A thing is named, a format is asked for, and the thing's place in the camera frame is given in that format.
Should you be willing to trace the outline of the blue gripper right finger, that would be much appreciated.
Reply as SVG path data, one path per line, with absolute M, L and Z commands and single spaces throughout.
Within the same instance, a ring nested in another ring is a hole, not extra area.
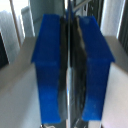
M 84 49 L 87 53 L 87 76 L 84 121 L 100 120 L 102 117 L 110 64 L 115 61 L 94 16 L 78 18 L 82 31 Z

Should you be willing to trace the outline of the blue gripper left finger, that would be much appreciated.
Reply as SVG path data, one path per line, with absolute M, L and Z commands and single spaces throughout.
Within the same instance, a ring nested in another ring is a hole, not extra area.
M 60 16 L 44 14 L 31 61 L 35 64 L 42 122 L 66 119 L 65 88 L 60 83 Z

